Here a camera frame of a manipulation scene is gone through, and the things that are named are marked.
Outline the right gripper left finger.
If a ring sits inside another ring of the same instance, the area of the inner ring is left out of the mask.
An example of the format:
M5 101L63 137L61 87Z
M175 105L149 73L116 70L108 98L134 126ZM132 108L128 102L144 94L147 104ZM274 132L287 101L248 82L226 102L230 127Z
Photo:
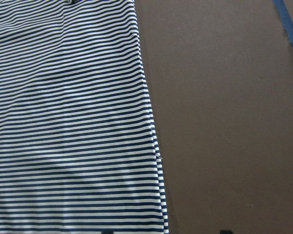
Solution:
M113 230L103 230L103 234L114 234Z

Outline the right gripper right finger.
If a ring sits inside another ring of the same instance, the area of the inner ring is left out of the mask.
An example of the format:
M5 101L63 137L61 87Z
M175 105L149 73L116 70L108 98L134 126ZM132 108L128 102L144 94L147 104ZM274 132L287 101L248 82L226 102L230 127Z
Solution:
M220 230L219 234L232 234L232 230Z

